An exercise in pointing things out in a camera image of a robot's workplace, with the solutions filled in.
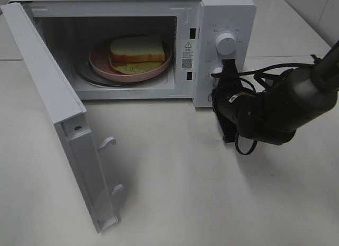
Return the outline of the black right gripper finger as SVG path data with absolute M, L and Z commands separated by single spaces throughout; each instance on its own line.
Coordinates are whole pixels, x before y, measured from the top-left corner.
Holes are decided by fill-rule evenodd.
M 222 78 L 236 79 L 238 78 L 238 71 L 235 59 L 222 59 Z

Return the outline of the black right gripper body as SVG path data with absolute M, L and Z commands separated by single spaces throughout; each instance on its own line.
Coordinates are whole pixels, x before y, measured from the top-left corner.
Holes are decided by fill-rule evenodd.
M 243 86 L 248 80 L 239 76 L 236 79 L 224 79 L 222 73 L 212 74 L 219 78 L 218 85 L 212 91 L 214 113 L 221 113 L 236 125 L 237 130 L 257 130 L 260 128 L 260 95 L 256 90 Z

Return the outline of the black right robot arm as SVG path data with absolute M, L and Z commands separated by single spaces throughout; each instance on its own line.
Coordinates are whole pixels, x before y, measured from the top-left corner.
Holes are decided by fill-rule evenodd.
M 235 60 L 222 62 L 213 73 L 212 109 L 226 143 L 240 136 L 282 145 L 296 130 L 331 110 L 338 99 L 338 44 L 313 64 L 280 63 L 238 72 Z

